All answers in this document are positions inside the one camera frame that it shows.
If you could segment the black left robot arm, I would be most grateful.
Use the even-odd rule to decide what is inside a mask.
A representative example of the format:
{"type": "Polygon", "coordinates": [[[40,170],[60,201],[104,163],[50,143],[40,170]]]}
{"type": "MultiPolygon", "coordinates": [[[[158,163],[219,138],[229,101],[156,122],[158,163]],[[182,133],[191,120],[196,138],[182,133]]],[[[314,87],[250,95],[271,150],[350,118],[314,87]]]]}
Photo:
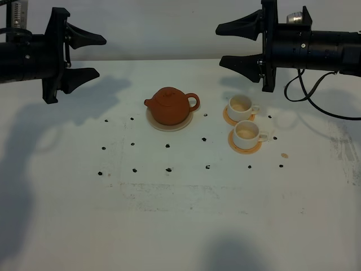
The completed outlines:
{"type": "Polygon", "coordinates": [[[1,83],[41,80],[42,98],[57,103],[57,92],[70,94],[100,76],[94,68],[71,67],[70,49],[105,45],[106,39],[67,22],[70,13],[62,7],[51,11],[44,34],[20,28],[2,28],[11,39],[1,43],[1,83]]]}

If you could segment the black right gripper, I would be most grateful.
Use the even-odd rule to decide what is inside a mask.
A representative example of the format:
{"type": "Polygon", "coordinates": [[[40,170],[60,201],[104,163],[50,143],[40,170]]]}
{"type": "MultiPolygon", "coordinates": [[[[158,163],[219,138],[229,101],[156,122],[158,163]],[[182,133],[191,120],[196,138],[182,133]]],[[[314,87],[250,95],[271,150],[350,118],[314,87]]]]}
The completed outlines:
{"type": "Polygon", "coordinates": [[[230,69],[249,79],[259,83],[262,75],[263,92],[273,92],[276,81],[276,67],[272,60],[272,46],[278,27],[278,7],[276,0],[261,0],[262,10],[217,26],[215,33],[218,36],[236,36],[253,41],[263,31],[262,45],[263,54],[250,56],[223,56],[219,65],[230,69]],[[263,61],[263,71],[259,65],[263,61]]]}

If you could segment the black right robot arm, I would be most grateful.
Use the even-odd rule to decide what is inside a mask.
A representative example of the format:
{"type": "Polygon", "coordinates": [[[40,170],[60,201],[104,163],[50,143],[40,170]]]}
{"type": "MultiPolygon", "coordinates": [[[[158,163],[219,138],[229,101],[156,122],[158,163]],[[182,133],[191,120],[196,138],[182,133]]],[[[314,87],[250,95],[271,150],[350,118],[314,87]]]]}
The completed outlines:
{"type": "Polygon", "coordinates": [[[236,36],[255,41],[262,35],[262,53],[223,56],[219,65],[251,82],[263,82],[262,90],[272,93],[277,68],[312,69],[360,76],[360,34],[315,31],[312,18],[303,7],[295,22],[280,23],[276,1],[262,1],[256,12],[217,26],[219,36],[236,36]]]}

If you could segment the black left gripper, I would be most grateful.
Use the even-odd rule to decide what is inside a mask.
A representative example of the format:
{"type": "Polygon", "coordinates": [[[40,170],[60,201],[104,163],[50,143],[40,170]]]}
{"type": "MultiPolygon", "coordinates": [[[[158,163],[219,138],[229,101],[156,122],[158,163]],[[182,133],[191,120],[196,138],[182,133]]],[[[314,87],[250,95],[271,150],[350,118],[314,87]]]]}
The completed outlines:
{"type": "MultiPolygon", "coordinates": [[[[64,41],[65,27],[70,13],[62,7],[53,7],[51,17],[47,25],[44,39],[49,57],[48,78],[42,79],[42,98],[47,104],[57,103],[56,93],[60,88],[62,78],[62,91],[70,94],[79,86],[96,79],[100,76],[94,68],[65,69],[64,41]]],[[[107,40],[99,35],[67,24],[69,45],[72,49],[90,45],[105,45],[107,40]]]]}

